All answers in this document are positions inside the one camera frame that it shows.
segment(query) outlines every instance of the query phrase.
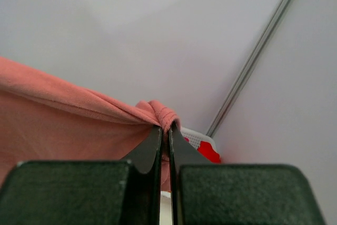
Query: pink cloth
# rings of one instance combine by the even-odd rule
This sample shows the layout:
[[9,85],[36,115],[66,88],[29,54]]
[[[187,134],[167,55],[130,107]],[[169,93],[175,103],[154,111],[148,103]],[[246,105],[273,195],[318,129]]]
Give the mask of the pink cloth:
[[[0,183],[19,161],[120,159],[152,125],[167,133],[173,121],[180,125],[158,101],[133,107],[0,57]],[[168,164],[164,158],[163,190]]]

